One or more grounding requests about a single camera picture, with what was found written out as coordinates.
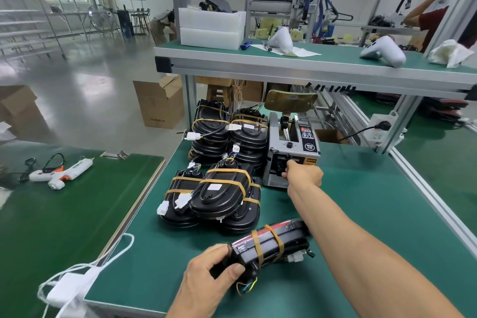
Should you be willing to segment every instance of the red shirt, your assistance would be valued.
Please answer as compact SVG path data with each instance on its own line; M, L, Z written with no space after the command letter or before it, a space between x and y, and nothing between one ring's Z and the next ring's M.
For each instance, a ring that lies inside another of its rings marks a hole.
M441 23L442 18L444 18L447 9L448 7L446 6L445 8L437 9L429 13L423 13L419 16L419 26L421 27L421 30L428 31L422 43L421 53L424 53L426 51L427 46L429 45L429 42L434 36L437 27ZM458 42L466 48L472 47L477 41L477 28L474 29L475 31L472 31L470 33L463 33L462 37L458 40Z

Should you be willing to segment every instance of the glue gun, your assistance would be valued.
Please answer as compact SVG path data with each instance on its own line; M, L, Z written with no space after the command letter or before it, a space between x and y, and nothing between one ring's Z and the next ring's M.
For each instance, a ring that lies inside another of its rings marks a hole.
M64 171L43 172L42 170L34 171L30 174L30 181L44 182L48 181L48 186L53 190L61 190L64 187L64 181L74 180L83 172L92 166L92 159L81 159L69 169Z

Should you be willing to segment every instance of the worker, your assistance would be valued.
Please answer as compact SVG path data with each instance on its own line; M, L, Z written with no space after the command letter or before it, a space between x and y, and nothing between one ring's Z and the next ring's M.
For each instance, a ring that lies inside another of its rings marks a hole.
M151 31L152 38L154 39L154 43L156 45L158 44L164 44L167 43L168 40L166 36L164 35L164 29L165 27L169 27L173 34L170 35L171 40L176 39L176 17L174 15L174 9L173 10L166 10L162 12L161 14L158 14L154 17L153 20L151 20L151 23L149 23L149 30Z
M289 182L290 199L358 316L462 317L431 282L355 224L319 188L323 172L318 166L290 160L282 176ZM212 278L209 270L228 251L226 244L217 244L190 261L166 318L208 318L214 314L226 291L245 271L236 263L217 279Z
M428 7L431 6L436 0L425 0L415 7L408 15L404 18L404 24L407 26L417 26L421 30L427 30L426 37L422 43L421 53L424 53L429 45L432 37L436 33L437 27L441 23L444 15L449 8L437 9L429 13L424 13ZM467 28L465 28L462 36L459 38L458 42L466 48L472 47L477 41L477 13L473 16L469 22Z

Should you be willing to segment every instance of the white plastic box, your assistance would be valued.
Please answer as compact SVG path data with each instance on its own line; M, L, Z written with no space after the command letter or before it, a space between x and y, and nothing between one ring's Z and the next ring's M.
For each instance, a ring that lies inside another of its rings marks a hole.
M243 41L246 12L220 13L179 8L182 45L237 50Z

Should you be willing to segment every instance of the automatic tape dispenser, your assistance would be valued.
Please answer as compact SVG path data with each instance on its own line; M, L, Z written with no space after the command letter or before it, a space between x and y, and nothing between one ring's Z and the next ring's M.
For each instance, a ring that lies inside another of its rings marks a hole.
M304 113L313 107L315 93L290 93L271 90L267 94L265 108L281 111L271 112L269 117L269 141L267 164L263 175L265 186L287 188L288 182L281 176L287 167L287 161L295 160L303 165L315 165L320 156L318 138L306 115L294 115L291 112Z

